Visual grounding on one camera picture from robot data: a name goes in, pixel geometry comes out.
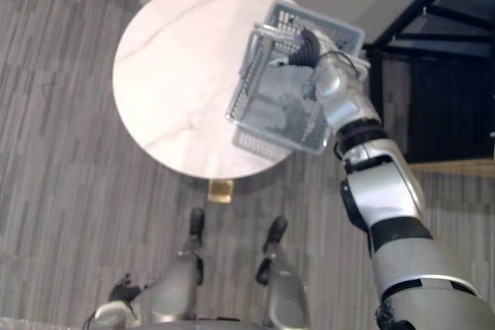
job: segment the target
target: round table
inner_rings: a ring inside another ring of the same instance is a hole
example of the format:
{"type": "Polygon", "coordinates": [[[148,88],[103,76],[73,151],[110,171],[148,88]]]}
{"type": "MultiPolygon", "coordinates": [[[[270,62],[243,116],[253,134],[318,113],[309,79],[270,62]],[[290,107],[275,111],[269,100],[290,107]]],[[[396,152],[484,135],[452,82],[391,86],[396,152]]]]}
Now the round table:
{"type": "Polygon", "coordinates": [[[273,1],[151,0],[132,19],[114,60],[114,97],[131,136],[158,162],[236,179],[280,161],[234,146],[225,118],[248,36],[273,1]]]}

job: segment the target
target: silver robot arm segment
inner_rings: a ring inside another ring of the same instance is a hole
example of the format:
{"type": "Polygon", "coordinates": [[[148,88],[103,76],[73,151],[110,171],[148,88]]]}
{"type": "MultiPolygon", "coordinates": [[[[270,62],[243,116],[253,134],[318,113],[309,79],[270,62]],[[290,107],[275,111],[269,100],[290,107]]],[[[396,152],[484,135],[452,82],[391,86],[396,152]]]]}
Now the silver robot arm segment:
{"type": "Polygon", "coordinates": [[[338,54],[315,71],[316,98],[336,136],[347,177],[340,191],[350,222],[368,235],[385,330],[495,329],[490,306],[422,222],[425,197],[387,138],[357,69],[338,54]]]}

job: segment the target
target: black metal frame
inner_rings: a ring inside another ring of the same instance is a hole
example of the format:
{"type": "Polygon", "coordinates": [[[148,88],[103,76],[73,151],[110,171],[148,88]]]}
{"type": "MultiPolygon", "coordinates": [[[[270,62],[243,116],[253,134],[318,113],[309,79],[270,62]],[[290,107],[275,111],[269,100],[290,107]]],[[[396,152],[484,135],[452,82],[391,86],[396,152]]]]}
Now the black metal frame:
{"type": "MultiPolygon", "coordinates": [[[[402,32],[402,30],[404,30],[418,16],[428,14],[428,9],[430,9],[430,11],[433,9],[433,13],[437,11],[436,15],[438,15],[439,9],[435,8],[435,6],[433,5],[434,2],[435,0],[414,0],[412,4],[409,5],[409,7],[405,11],[403,11],[401,15],[398,16],[398,18],[395,21],[393,21],[392,24],[385,31],[382,32],[380,36],[378,36],[377,40],[373,43],[373,47],[380,48],[386,46],[389,42],[393,40],[393,38],[397,34],[402,32]]],[[[454,11],[443,12],[441,17],[450,18],[453,19],[454,21],[467,23],[472,26],[474,18],[471,18],[468,22],[466,22],[467,20],[466,17],[470,18],[470,16],[463,14],[463,16],[459,17],[459,14],[454,15],[453,12],[454,11]]],[[[481,25],[488,26],[489,28],[491,27],[490,21],[486,21],[486,20],[481,20],[481,25]]]]}
{"type": "Polygon", "coordinates": [[[390,26],[381,33],[372,44],[365,44],[364,49],[367,51],[367,58],[371,62],[370,72],[370,99],[377,112],[383,119],[383,81],[382,81],[382,64],[384,53],[397,54],[400,56],[423,56],[431,58],[450,58],[450,59],[484,59],[481,56],[472,56],[460,53],[441,52],[433,49],[419,49],[410,47],[389,46],[388,44],[395,39],[401,40],[424,40],[424,41],[443,41],[443,42],[465,42],[465,43],[491,43],[490,36],[473,36],[473,35],[451,35],[451,34],[431,34],[431,33],[407,33],[403,30],[409,26],[417,17],[421,15],[435,15],[444,19],[460,22],[468,26],[477,27],[478,29],[491,30],[493,23],[491,21],[480,19],[471,15],[446,9],[434,5],[436,0],[414,0],[390,26]]]}

